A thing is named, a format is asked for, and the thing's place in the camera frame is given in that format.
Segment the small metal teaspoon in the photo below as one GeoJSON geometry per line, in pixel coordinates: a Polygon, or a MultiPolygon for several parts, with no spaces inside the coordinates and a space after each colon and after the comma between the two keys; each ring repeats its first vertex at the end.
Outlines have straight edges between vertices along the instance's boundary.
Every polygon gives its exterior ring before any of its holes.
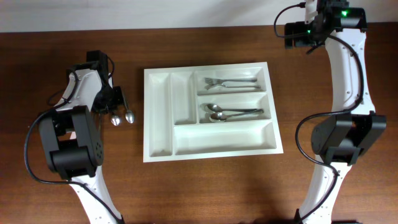
{"type": "Polygon", "coordinates": [[[115,112],[111,113],[111,123],[114,126],[119,126],[121,124],[121,118],[115,112]]]}
{"type": "Polygon", "coordinates": [[[125,119],[128,123],[132,124],[135,121],[135,116],[134,113],[132,112],[132,110],[129,108],[128,102],[127,102],[127,98],[125,97],[124,92],[122,92],[122,96],[123,96],[123,102],[124,102],[124,107],[126,109],[125,112],[125,119]]]}

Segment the metal fork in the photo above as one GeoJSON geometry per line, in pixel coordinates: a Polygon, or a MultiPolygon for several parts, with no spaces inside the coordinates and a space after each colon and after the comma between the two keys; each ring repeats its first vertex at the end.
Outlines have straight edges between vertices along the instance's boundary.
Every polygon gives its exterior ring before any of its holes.
{"type": "Polygon", "coordinates": [[[203,81],[209,85],[220,85],[224,82],[249,82],[255,83],[257,82],[257,78],[237,78],[237,79],[219,79],[219,78],[208,78],[205,77],[203,81]]]}
{"type": "Polygon", "coordinates": [[[261,89],[261,86],[259,85],[243,85],[243,86],[227,86],[224,84],[215,84],[215,85],[207,85],[205,86],[206,90],[210,90],[212,88],[216,87],[222,87],[222,88],[256,88],[256,89],[261,89]]]}

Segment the large metal spoon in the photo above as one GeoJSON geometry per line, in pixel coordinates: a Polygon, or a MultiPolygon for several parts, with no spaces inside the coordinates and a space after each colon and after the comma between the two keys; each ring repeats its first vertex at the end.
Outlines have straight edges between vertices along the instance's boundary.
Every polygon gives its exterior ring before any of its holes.
{"type": "Polygon", "coordinates": [[[253,111],[236,113],[236,114],[224,114],[222,112],[219,112],[219,113],[211,114],[209,117],[209,120],[214,123],[226,122],[229,118],[232,118],[232,117],[247,116],[247,115],[252,115],[252,114],[263,114],[263,112],[264,112],[263,109],[257,109],[257,110],[253,110],[253,111]]]}
{"type": "Polygon", "coordinates": [[[256,108],[254,108],[254,109],[224,109],[224,108],[222,108],[216,104],[212,104],[212,103],[204,104],[203,109],[207,113],[221,113],[221,112],[225,112],[225,111],[245,113],[245,112],[256,111],[256,108]]]}

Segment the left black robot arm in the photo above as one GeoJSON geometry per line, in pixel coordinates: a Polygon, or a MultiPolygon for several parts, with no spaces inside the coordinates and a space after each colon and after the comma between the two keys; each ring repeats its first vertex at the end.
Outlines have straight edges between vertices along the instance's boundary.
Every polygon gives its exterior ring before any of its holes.
{"type": "Polygon", "coordinates": [[[85,63],[67,70],[60,101],[38,121],[49,169],[77,194],[91,223],[124,223],[107,190],[102,165],[104,145],[94,115],[108,114],[123,103],[113,85],[112,60],[102,51],[86,53],[85,63]]]}

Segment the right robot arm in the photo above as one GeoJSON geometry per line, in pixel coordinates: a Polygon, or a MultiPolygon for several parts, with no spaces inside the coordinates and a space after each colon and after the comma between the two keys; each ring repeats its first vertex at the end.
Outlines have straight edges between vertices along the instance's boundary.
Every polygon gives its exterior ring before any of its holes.
{"type": "Polygon", "coordinates": [[[368,23],[363,8],[348,1],[305,1],[305,19],[287,23],[282,38],[285,47],[325,47],[331,66],[333,105],[330,112],[307,116],[323,117],[312,131],[315,164],[303,204],[295,212],[295,223],[331,223],[333,207],[344,178],[386,129],[386,117],[376,114],[369,94],[364,50],[368,23]]]}

